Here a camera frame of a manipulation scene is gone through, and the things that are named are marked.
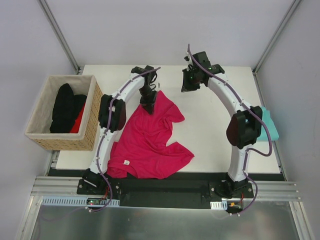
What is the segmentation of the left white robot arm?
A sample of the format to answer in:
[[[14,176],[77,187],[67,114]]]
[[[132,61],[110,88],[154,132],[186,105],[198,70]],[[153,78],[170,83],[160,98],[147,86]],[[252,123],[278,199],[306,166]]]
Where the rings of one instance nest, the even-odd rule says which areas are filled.
[[[99,195],[105,191],[104,181],[107,172],[110,153],[118,133],[124,128],[127,121],[126,105],[136,93],[140,93],[139,106],[149,115],[153,115],[158,92],[154,82],[158,77],[157,71],[150,65],[132,68],[125,83],[111,95],[104,94],[100,100],[98,113],[99,138],[94,157],[82,179],[89,182],[88,188]]]

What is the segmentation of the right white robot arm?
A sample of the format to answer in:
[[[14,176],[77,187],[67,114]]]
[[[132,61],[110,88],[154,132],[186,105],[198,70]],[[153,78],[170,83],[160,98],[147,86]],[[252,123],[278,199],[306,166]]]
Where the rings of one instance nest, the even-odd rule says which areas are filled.
[[[215,93],[230,116],[226,137],[232,149],[225,192],[230,197],[237,197],[248,182],[245,176],[249,158],[246,150],[253,147],[261,135],[263,110],[260,106],[250,105],[237,93],[229,83],[225,70],[219,64],[212,65],[206,52],[191,54],[187,51],[184,60],[187,67],[182,70],[181,92],[196,91],[203,84]]]

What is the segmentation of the pink t shirt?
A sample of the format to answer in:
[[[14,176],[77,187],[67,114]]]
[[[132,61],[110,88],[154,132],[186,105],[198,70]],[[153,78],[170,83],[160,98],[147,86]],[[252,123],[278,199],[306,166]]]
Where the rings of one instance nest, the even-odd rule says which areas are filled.
[[[194,154],[179,142],[167,144],[173,124],[185,117],[162,91],[157,93],[154,112],[138,106],[112,146],[106,173],[112,178],[165,179],[184,168]]]

